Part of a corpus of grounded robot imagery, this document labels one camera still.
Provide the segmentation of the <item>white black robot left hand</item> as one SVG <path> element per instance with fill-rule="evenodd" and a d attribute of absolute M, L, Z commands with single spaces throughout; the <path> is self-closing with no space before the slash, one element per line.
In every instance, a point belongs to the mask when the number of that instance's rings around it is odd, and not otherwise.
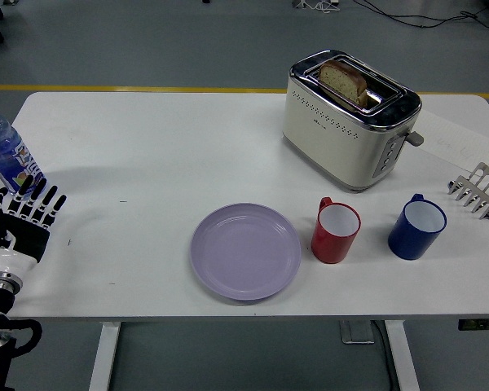
<path fill-rule="evenodd" d="M 29 194 L 32 182 L 28 176 L 11 197 L 5 187 L 0 188 L 0 275 L 11 279 L 21 279 L 41 261 L 50 228 L 67 199 L 57 186 L 45 191 L 45 179 Z"/>

